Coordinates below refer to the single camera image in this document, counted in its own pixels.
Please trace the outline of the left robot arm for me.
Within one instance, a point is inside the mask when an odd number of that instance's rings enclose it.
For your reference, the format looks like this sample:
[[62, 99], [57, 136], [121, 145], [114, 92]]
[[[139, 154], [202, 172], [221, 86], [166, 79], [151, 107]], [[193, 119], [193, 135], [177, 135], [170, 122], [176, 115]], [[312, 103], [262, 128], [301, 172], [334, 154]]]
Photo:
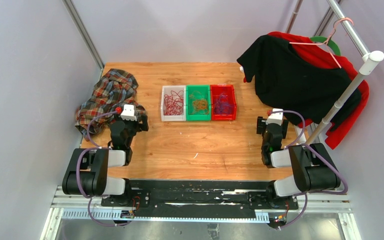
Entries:
[[148, 116], [137, 120], [126, 115], [116, 116], [110, 124], [110, 142], [107, 147], [76, 148], [62, 180], [66, 195], [82, 195], [85, 198], [114, 196], [120, 206], [129, 206], [133, 193], [127, 178], [110, 177], [108, 169], [125, 167], [131, 162], [131, 144], [137, 133], [149, 130]]

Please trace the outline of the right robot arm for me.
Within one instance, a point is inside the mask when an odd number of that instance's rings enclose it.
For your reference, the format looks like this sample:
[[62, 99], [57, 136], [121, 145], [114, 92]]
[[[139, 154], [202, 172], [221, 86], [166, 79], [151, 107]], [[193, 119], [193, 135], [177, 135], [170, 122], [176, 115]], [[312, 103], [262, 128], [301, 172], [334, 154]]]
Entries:
[[288, 121], [259, 116], [256, 133], [262, 136], [261, 157], [268, 168], [291, 167], [292, 175], [271, 181], [266, 188], [266, 203], [274, 209], [291, 197], [306, 192], [330, 191], [342, 181], [337, 168], [321, 143], [282, 148]]

